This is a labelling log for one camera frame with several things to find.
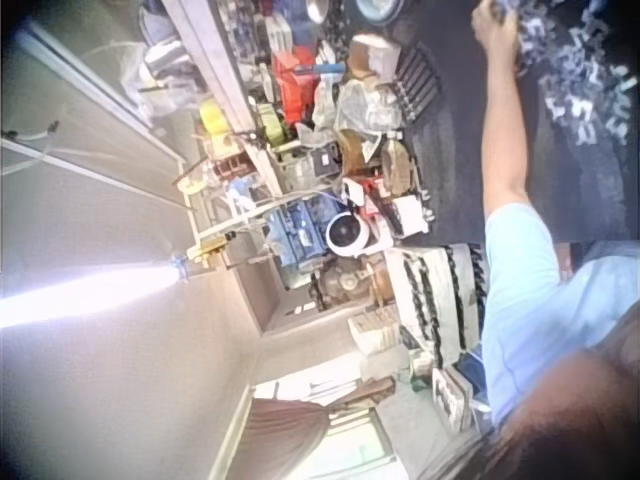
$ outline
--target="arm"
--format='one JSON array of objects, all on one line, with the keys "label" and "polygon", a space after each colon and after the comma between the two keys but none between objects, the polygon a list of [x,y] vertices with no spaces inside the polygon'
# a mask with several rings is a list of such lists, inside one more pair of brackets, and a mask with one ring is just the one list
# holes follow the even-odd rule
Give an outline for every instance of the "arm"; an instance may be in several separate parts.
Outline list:
[{"label": "arm", "polygon": [[484,212],[488,218],[509,203],[529,205],[525,190],[527,139],[514,63],[518,51],[518,20],[510,11],[500,23],[482,0],[473,12],[476,38],[487,54],[487,111],[482,137]]}]

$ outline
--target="light blue shirt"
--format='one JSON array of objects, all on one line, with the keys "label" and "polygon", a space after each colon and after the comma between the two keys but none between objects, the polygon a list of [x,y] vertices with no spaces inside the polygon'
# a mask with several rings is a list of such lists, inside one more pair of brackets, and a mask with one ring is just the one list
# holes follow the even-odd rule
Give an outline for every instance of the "light blue shirt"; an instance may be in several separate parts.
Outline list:
[{"label": "light blue shirt", "polygon": [[551,234],[535,210],[514,203],[491,214],[482,352],[494,424],[561,358],[603,340],[638,300],[640,250],[615,247],[601,246],[607,256],[586,262],[562,285]]}]

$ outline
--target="hand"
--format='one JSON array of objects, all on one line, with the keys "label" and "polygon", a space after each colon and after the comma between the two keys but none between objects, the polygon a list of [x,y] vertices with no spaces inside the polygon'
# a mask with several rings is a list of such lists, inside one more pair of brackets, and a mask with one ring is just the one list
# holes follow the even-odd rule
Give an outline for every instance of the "hand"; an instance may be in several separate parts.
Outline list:
[{"label": "hand", "polygon": [[490,63],[513,68],[518,53],[518,14],[509,10],[500,22],[492,10],[494,0],[481,0],[471,16],[476,39]]}]

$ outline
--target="yellow container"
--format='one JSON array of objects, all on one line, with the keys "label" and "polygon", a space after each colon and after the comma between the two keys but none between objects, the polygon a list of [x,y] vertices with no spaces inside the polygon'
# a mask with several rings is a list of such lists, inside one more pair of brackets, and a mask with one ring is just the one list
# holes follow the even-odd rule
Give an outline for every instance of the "yellow container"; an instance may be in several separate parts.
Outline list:
[{"label": "yellow container", "polygon": [[204,123],[204,128],[213,136],[223,135],[231,131],[224,113],[222,113],[216,102],[211,99],[200,105],[200,118]]}]

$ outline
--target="red container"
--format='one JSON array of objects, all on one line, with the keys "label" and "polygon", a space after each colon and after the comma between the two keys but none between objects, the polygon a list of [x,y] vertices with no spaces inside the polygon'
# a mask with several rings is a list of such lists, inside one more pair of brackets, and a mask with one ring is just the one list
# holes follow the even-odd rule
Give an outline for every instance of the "red container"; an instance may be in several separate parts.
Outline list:
[{"label": "red container", "polygon": [[313,106],[313,94],[318,84],[317,75],[295,75],[298,65],[312,66],[316,61],[307,47],[293,47],[293,52],[273,54],[273,73],[280,86],[284,120],[288,124],[299,122],[307,108]]}]

